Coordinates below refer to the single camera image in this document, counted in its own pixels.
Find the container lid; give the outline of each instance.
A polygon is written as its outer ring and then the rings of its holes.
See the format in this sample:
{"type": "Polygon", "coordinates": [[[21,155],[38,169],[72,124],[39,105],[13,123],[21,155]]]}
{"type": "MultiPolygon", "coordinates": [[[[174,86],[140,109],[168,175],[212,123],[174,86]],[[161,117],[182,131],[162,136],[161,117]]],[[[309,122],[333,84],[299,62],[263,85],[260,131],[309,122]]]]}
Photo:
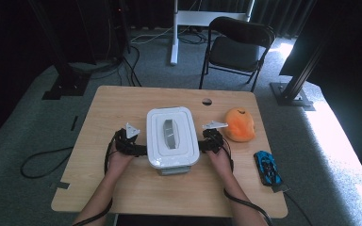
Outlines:
{"type": "Polygon", "coordinates": [[[199,159],[192,115],[186,107],[155,108],[146,121],[149,162],[156,169],[191,166],[199,159]]]}

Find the orange object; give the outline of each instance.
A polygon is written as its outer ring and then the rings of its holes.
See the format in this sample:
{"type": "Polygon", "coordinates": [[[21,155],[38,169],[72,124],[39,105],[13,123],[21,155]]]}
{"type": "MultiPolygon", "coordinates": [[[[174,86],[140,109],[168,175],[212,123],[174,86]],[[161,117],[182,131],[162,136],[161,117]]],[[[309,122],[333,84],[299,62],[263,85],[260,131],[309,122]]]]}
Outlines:
{"type": "Polygon", "coordinates": [[[251,113],[244,107],[234,107],[225,114],[225,134],[236,142],[247,142],[255,138],[255,123],[251,113]]]}

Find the chair backrest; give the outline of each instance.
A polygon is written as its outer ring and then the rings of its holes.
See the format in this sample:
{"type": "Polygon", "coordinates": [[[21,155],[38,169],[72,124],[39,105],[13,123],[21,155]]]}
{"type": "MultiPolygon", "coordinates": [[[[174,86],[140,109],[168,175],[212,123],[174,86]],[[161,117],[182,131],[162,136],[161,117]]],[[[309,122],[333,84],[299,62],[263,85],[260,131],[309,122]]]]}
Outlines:
{"type": "Polygon", "coordinates": [[[220,32],[231,40],[259,45],[266,49],[269,49],[275,40],[271,27],[230,17],[217,17],[214,19],[209,25],[209,36],[211,36],[212,30],[220,32]]]}

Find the metal base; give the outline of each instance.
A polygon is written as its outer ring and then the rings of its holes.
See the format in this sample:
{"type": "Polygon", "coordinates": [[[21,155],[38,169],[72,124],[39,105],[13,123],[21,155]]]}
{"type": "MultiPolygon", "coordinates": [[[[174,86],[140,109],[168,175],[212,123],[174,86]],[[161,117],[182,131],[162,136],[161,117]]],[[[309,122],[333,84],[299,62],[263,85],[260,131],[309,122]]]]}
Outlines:
{"type": "Polygon", "coordinates": [[[60,100],[61,96],[82,96],[90,82],[90,73],[76,73],[77,79],[70,88],[61,86],[61,77],[59,76],[51,88],[43,94],[43,100],[60,100]]]}
{"type": "Polygon", "coordinates": [[[279,105],[301,106],[306,111],[316,110],[313,106],[313,102],[307,100],[303,90],[301,90],[292,101],[285,99],[282,95],[282,92],[285,90],[287,85],[288,83],[270,83],[272,91],[279,105]]]}

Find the electrical cord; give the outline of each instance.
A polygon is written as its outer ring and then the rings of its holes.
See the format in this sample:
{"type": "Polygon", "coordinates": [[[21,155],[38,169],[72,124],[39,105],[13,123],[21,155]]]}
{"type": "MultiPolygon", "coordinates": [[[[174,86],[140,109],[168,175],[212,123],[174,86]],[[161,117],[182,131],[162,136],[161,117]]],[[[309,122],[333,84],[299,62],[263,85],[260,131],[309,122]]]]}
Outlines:
{"type": "Polygon", "coordinates": [[[131,85],[131,80],[130,80],[130,77],[128,76],[128,67],[124,64],[124,68],[125,68],[125,78],[127,79],[127,82],[128,82],[128,86],[132,86],[131,85]]]}
{"type": "Polygon", "coordinates": [[[187,33],[185,35],[182,35],[181,37],[178,37],[178,39],[181,42],[184,42],[186,44],[205,44],[205,43],[207,43],[206,35],[198,33],[198,32],[194,32],[194,31],[190,31],[189,33],[187,33]],[[196,36],[196,37],[199,38],[199,40],[198,41],[187,40],[187,39],[181,38],[183,36],[196,36]]]}
{"type": "Polygon", "coordinates": [[[301,213],[304,215],[304,218],[307,220],[307,223],[310,226],[313,226],[313,224],[311,223],[310,219],[308,218],[307,214],[304,212],[304,210],[302,209],[302,207],[294,200],[292,199],[292,197],[290,197],[290,195],[287,192],[284,192],[284,194],[298,207],[298,209],[301,211],[301,213]]]}
{"type": "Polygon", "coordinates": [[[110,200],[110,202],[108,203],[106,209],[104,211],[102,211],[101,213],[91,217],[91,218],[87,218],[87,219],[84,219],[82,221],[79,221],[78,223],[76,224],[73,224],[73,226],[80,226],[80,225],[86,225],[86,224],[89,224],[95,220],[97,220],[98,218],[101,218],[103,217],[104,215],[106,215],[108,213],[108,211],[110,210],[111,208],[111,205],[113,204],[113,199],[110,200]]]}
{"type": "Polygon", "coordinates": [[[82,69],[75,65],[71,65],[71,67],[77,73],[106,73],[106,72],[113,71],[113,69],[117,69],[120,66],[119,62],[115,58],[112,58],[111,60],[107,60],[107,61],[109,61],[107,63],[107,65],[103,65],[101,67],[97,67],[97,68],[93,68],[93,69],[82,69]]]}
{"type": "MultiPolygon", "coordinates": [[[[188,11],[191,11],[191,10],[192,10],[192,8],[196,5],[196,2],[197,2],[197,0],[195,0],[195,1],[193,2],[193,4],[192,4],[192,5],[190,6],[190,8],[188,9],[188,11]]],[[[202,0],[199,2],[198,11],[201,9],[201,5],[202,5],[202,0]]],[[[164,32],[162,32],[161,34],[158,34],[158,35],[140,35],[140,36],[137,36],[137,37],[133,38],[133,39],[130,41],[130,43],[132,43],[132,44],[146,44],[146,43],[148,43],[148,42],[150,42],[150,41],[152,41],[152,40],[155,40],[155,39],[157,39],[157,38],[159,38],[159,37],[161,37],[161,36],[167,36],[166,33],[169,32],[169,31],[172,30],[172,29],[173,29],[173,26],[170,27],[170,28],[168,28],[167,30],[165,30],[164,32]],[[149,39],[149,40],[147,40],[147,41],[144,41],[144,42],[135,42],[135,41],[134,41],[134,40],[137,40],[137,39],[142,38],[142,37],[152,37],[152,38],[149,39]]],[[[184,32],[185,32],[186,30],[188,30],[188,29],[189,29],[189,26],[188,26],[185,30],[183,30],[182,32],[178,33],[178,35],[184,33],[184,32]]]]}
{"type": "Polygon", "coordinates": [[[122,86],[123,85],[123,79],[122,79],[122,75],[120,74],[120,69],[117,70],[117,75],[119,76],[119,79],[120,79],[120,86],[122,86]]]}
{"type": "Polygon", "coordinates": [[[134,78],[137,81],[138,85],[140,87],[142,87],[142,84],[140,83],[137,74],[135,73],[135,67],[137,66],[138,61],[140,60],[140,50],[135,47],[135,46],[131,46],[131,48],[135,49],[137,51],[137,59],[135,60],[135,63],[133,66],[131,66],[131,64],[128,62],[128,60],[126,58],[124,58],[124,62],[128,65],[128,67],[131,69],[131,83],[132,85],[135,87],[135,82],[134,82],[134,78]]]}
{"type": "Polygon", "coordinates": [[[121,62],[120,64],[115,65],[115,68],[107,67],[107,70],[104,70],[104,71],[102,70],[100,72],[93,73],[93,75],[90,77],[90,80],[98,80],[98,79],[103,79],[103,78],[110,77],[111,75],[113,75],[115,73],[118,73],[122,66],[123,66],[123,62],[121,62]]]}
{"type": "Polygon", "coordinates": [[[73,147],[68,147],[68,148],[63,148],[63,149],[58,149],[58,150],[53,150],[53,151],[47,151],[47,152],[42,152],[42,153],[35,153],[35,154],[32,154],[30,155],[22,164],[22,166],[20,166],[20,173],[25,177],[25,178],[28,178],[28,179],[37,179],[37,178],[41,178],[41,177],[44,177],[44,176],[47,176],[49,174],[51,174],[53,171],[55,171],[57,168],[59,168],[69,157],[72,153],[69,153],[68,155],[66,155],[66,157],[61,160],[61,162],[59,164],[57,164],[53,169],[45,172],[44,174],[41,174],[41,175],[36,175],[36,176],[33,176],[33,175],[29,175],[27,173],[25,173],[25,165],[33,158],[39,156],[39,155],[43,155],[43,154],[49,154],[49,153],[59,153],[59,152],[63,152],[63,151],[66,151],[68,149],[72,149],[73,147]]]}
{"type": "Polygon", "coordinates": [[[262,214],[264,216],[264,219],[266,220],[267,224],[269,226],[272,226],[272,219],[270,218],[270,216],[266,213],[266,211],[264,211],[262,208],[260,208],[259,206],[251,203],[251,202],[247,202],[247,201],[244,201],[244,200],[240,200],[230,194],[228,194],[228,192],[226,190],[224,190],[224,195],[225,197],[227,197],[228,199],[230,199],[231,201],[233,202],[237,202],[239,204],[243,204],[243,205],[246,205],[246,206],[249,206],[251,208],[254,208],[255,210],[257,210],[260,214],[262,214]]]}
{"type": "Polygon", "coordinates": [[[207,135],[208,135],[208,137],[206,138],[206,141],[215,142],[219,148],[222,148],[225,151],[225,153],[228,156],[228,160],[230,162],[231,170],[234,171],[234,160],[232,160],[232,157],[231,157],[231,147],[230,147],[230,144],[228,143],[228,141],[224,138],[222,139],[222,141],[225,141],[225,143],[227,144],[227,149],[225,149],[223,144],[221,144],[212,134],[208,133],[207,135]]]}

